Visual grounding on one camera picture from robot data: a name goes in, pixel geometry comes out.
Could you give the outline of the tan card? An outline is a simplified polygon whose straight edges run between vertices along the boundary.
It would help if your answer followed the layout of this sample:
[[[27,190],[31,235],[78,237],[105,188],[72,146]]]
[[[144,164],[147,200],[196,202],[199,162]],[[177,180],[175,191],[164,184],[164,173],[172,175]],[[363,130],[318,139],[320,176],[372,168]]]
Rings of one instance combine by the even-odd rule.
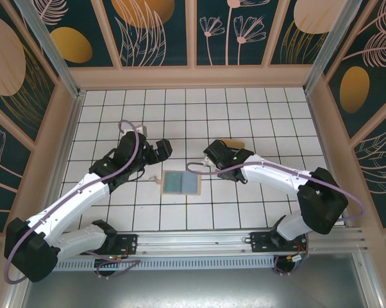
[[[240,149],[245,148],[245,143],[242,142],[242,141],[238,141],[238,140],[235,140],[235,139],[221,139],[221,141],[223,143],[225,143],[225,145],[228,148],[231,148],[231,149],[234,149],[234,150],[240,150]]]

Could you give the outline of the grey green card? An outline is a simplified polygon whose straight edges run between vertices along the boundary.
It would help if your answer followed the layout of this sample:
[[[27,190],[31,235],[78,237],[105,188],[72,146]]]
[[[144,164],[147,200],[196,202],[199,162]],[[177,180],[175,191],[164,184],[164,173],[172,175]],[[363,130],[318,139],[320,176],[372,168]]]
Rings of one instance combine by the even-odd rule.
[[[163,192],[173,194],[181,193],[183,173],[181,171],[167,171],[164,177]]]

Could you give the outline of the grey metal sheet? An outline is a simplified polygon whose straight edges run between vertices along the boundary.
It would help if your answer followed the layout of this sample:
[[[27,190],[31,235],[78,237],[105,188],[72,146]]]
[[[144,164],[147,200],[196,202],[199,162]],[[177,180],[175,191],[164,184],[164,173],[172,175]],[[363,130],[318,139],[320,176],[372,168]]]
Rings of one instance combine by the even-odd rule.
[[[269,268],[130,271],[110,281],[54,272],[21,287],[21,308],[385,308],[351,254],[312,255],[290,275]]]

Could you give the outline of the aluminium mounting rail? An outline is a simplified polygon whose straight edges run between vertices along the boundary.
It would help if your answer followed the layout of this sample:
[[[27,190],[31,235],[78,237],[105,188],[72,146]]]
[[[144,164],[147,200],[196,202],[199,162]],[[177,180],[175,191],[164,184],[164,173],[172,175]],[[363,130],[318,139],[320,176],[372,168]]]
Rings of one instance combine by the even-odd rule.
[[[293,255],[285,253],[252,252],[250,233],[263,230],[208,230],[181,232],[141,232],[138,235],[137,257],[203,257],[211,255]],[[54,243],[61,249],[59,259],[73,258],[87,250],[100,248],[103,237],[95,230],[75,231],[61,235]],[[366,252],[367,243],[359,228],[335,227],[328,235],[315,232],[306,235],[305,253]]]

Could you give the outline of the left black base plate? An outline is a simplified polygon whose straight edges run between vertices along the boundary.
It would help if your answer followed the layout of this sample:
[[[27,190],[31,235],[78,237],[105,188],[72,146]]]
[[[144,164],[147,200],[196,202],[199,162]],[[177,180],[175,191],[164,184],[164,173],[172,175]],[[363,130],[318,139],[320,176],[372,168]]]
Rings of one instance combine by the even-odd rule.
[[[103,245],[93,252],[98,255],[135,255],[137,246],[137,234],[119,234],[108,236]]]

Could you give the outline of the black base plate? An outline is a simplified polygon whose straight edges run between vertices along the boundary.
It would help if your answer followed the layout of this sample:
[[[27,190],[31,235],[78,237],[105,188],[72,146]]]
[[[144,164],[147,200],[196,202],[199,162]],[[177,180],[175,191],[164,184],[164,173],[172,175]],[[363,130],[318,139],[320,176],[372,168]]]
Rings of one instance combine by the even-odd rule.
[[[300,235],[289,241],[277,232],[252,232],[250,233],[252,252],[269,252],[295,254],[306,251],[306,236]]]
[[[135,255],[137,246],[137,234],[119,234],[108,236],[103,245],[93,252],[98,255]]]

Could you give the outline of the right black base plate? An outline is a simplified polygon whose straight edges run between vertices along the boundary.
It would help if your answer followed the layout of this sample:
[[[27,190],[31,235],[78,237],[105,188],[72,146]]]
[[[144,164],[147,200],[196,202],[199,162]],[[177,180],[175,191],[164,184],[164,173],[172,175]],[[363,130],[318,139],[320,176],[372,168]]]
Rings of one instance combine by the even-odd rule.
[[[277,232],[252,232],[250,233],[252,252],[269,252],[295,254],[306,251],[306,236],[300,235],[289,241]]]

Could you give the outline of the left aluminium frame post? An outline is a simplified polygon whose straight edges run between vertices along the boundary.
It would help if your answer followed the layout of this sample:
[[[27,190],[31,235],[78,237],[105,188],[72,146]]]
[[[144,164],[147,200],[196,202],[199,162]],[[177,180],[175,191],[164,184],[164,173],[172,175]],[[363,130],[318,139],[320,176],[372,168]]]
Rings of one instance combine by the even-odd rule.
[[[52,71],[61,78],[70,94],[77,98],[80,88],[48,29],[56,26],[69,11],[67,0],[12,0],[12,4]]]

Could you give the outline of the aluminium frame post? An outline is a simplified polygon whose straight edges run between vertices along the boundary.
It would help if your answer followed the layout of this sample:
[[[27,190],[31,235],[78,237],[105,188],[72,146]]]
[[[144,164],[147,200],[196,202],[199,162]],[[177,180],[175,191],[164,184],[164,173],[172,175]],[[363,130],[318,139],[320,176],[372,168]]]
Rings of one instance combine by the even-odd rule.
[[[345,33],[347,32],[352,20],[355,18],[361,3],[362,0],[346,0],[343,5],[303,84],[304,93],[307,97],[309,97],[312,93],[325,67],[330,61],[330,58],[345,36]]]
[[[48,29],[56,26],[69,11],[67,0],[12,0],[12,4],[52,71],[61,78],[70,94],[77,98],[80,88]]]

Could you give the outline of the right aluminium frame post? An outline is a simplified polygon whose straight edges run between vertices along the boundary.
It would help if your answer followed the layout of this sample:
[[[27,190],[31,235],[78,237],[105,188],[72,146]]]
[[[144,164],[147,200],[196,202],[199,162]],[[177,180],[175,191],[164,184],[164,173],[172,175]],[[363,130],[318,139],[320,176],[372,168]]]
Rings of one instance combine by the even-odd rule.
[[[307,97],[309,97],[312,93],[325,67],[330,61],[330,58],[345,36],[345,33],[347,32],[352,20],[355,18],[361,3],[362,0],[346,0],[343,5],[303,84],[304,93]]]

